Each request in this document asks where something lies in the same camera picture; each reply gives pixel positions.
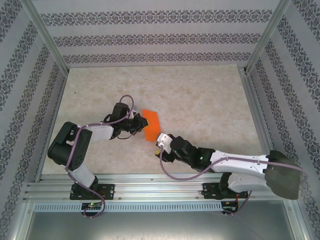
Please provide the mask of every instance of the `speckled floor surface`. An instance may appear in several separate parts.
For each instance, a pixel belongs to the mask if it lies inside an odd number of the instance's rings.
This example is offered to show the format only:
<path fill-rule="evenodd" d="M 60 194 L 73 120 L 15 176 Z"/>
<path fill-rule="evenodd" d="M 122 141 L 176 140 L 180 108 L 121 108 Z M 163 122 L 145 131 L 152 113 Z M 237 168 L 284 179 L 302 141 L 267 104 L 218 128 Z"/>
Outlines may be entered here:
<path fill-rule="evenodd" d="M 157 112 L 163 132 L 196 147 L 262 153 L 236 65 L 72 68 L 51 140 L 67 121 L 99 123 L 125 94 L 140 109 Z M 124 102 L 131 105 L 129 98 Z M 91 143 L 84 161 L 95 174 L 161 173 L 156 150 L 141 132 Z M 195 172 L 178 161 L 164 166 L 172 173 Z M 47 158 L 42 173 L 65 171 Z"/>

